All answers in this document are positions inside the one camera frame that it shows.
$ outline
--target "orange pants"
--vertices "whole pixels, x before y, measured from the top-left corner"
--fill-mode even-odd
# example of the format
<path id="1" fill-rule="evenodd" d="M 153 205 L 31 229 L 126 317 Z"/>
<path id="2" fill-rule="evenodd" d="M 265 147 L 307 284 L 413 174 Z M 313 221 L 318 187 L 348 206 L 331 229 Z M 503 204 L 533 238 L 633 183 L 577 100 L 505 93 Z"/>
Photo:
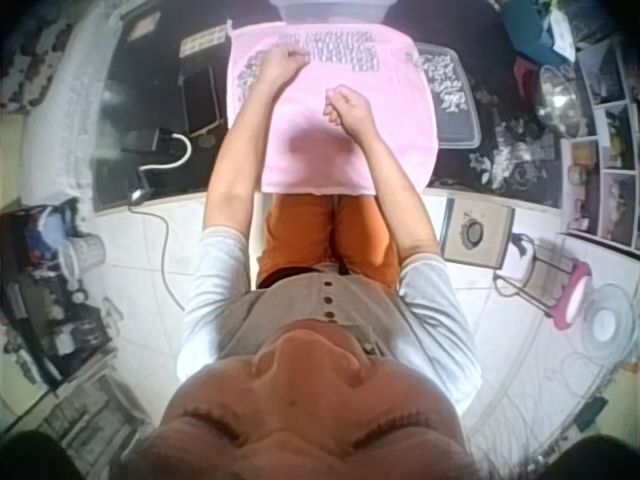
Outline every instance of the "orange pants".
<path id="1" fill-rule="evenodd" d="M 388 288 L 400 265 L 395 244 L 375 197 L 276 195 L 267 217 L 266 248 L 258 281 L 285 267 L 342 261 Z"/>

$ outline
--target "fist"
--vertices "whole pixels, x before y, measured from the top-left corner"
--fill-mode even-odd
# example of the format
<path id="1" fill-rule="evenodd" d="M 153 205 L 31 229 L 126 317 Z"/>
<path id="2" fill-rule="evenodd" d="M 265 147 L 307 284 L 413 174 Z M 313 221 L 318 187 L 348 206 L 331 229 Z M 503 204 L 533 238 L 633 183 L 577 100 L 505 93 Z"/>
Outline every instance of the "fist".
<path id="1" fill-rule="evenodd" d="M 336 127 L 342 127 L 360 146 L 378 134 L 371 104 L 363 95 L 340 85 L 327 91 L 324 115 Z"/>
<path id="2" fill-rule="evenodd" d="M 290 45 L 271 47 L 262 54 L 256 86 L 277 93 L 309 64 L 306 50 Z"/>

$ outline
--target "charging cable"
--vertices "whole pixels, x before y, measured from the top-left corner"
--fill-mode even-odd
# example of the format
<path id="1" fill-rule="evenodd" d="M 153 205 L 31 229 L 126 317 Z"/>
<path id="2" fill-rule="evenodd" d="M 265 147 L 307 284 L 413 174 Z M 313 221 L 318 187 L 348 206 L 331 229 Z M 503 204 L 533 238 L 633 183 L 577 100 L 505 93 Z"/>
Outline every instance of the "charging cable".
<path id="1" fill-rule="evenodd" d="M 149 183 L 147 181 L 145 172 L 151 171 L 151 170 L 172 170 L 174 168 L 178 168 L 181 165 L 184 165 L 187 162 L 187 160 L 191 158 L 191 154 L 193 153 L 193 147 L 191 146 L 191 142 L 184 135 L 181 135 L 179 133 L 172 133 L 171 131 L 168 131 L 165 129 L 159 129 L 157 135 L 155 136 L 154 145 L 156 144 L 156 141 L 158 138 L 175 139 L 175 140 L 182 141 L 186 147 L 184 155 L 177 162 L 170 163 L 167 165 L 144 165 L 142 167 L 139 167 L 137 169 L 137 176 L 140 183 L 138 185 L 138 188 L 136 188 L 134 191 L 130 193 L 129 204 L 127 205 L 127 208 L 129 212 L 134 215 L 142 215 L 145 217 L 156 218 L 160 220 L 164 225 L 165 234 L 164 234 L 164 241 L 162 244 L 162 256 L 160 260 L 160 274 L 162 275 L 162 283 L 164 284 L 164 287 L 167 290 L 167 293 L 171 297 L 171 300 L 173 300 L 173 302 L 178 306 L 180 310 L 184 311 L 184 306 L 182 305 L 182 303 L 180 303 L 178 298 L 173 293 L 173 290 L 171 290 L 171 287 L 169 286 L 169 282 L 167 281 L 167 272 L 165 271 L 165 264 L 166 264 L 166 258 L 167 258 L 167 246 L 169 245 L 169 234 L 171 232 L 171 227 L 169 226 L 169 222 L 167 221 L 166 218 L 162 217 L 161 215 L 157 215 L 155 213 L 149 213 L 149 212 L 140 212 L 138 210 L 133 209 L 134 206 L 137 207 L 142 205 L 151 196 L 152 190 L 149 187 Z"/>
<path id="2" fill-rule="evenodd" d="M 191 158 L 191 154 L 193 153 L 193 147 L 191 146 L 191 142 L 189 141 L 189 139 L 179 133 L 172 133 L 171 138 L 174 138 L 176 140 L 181 140 L 187 147 L 187 150 L 184 152 L 183 157 L 177 162 L 170 163 L 168 165 L 144 165 L 138 168 L 139 172 L 142 173 L 148 170 L 171 170 L 173 168 L 178 168 L 179 166 L 185 164 L 187 160 Z"/>
<path id="3" fill-rule="evenodd" d="M 129 208 L 129 212 L 134 215 L 142 215 L 143 217 L 157 218 L 164 225 L 164 241 L 162 243 L 162 253 L 160 257 L 160 275 L 162 276 L 162 283 L 164 284 L 164 288 L 167 290 L 167 293 L 171 297 L 171 300 L 173 300 L 173 303 L 175 303 L 180 310 L 184 311 L 184 305 L 182 305 L 180 300 L 178 300 L 178 297 L 175 296 L 175 294 L 173 293 L 173 290 L 169 286 L 169 282 L 167 280 L 167 272 L 165 269 L 165 265 L 167 262 L 167 246 L 169 245 L 169 233 L 171 232 L 171 227 L 169 227 L 169 222 L 167 221 L 166 218 L 164 218 L 161 215 L 157 215 L 155 213 L 149 213 L 149 212 L 139 212 L 137 210 L 134 210 L 131 207 L 131 205 L 129 205 L 128 208 Z"/>

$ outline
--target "stainless steel bowl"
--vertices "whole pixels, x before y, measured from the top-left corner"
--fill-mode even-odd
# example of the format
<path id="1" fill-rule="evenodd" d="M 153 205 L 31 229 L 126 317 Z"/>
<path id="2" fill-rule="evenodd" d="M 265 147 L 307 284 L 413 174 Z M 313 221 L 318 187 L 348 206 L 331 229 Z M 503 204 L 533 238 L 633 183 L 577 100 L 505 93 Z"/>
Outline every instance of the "stainless steel bowl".
<path id="1" fill-rule="evenodd" d="M 566 138 L 580 135 L 582 109 L 578 96 L 564 76 L 548 65 L 540 69 L 535 106 L 540 121 L 558 135 Z"/>

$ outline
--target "white cable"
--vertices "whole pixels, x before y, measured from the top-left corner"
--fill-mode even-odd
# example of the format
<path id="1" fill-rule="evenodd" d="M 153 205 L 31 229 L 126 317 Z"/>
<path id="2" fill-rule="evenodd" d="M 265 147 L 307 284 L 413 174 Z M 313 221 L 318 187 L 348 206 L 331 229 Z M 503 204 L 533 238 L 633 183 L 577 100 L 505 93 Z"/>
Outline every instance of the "white cable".
<path id="1" fill-rule="evenodd" d="M 146 170 L 170 170 L 172 168 L 177 168 L 180 165 L 184 164 L 191 157 L 191 153 L 193 152 L 193 148 L 191 147 L 191 142 L 184 135 L 180 135 L 179 133 L 171 134 L 171 138 L 176 138 L 178 140 L 182 140 L 187 147 L 187 151 L 184 153 L 184 156 L 175 163 L 170 163 L 169 165 L 144 165 L 140 167 L 138 171 L 144 172 Z"/>

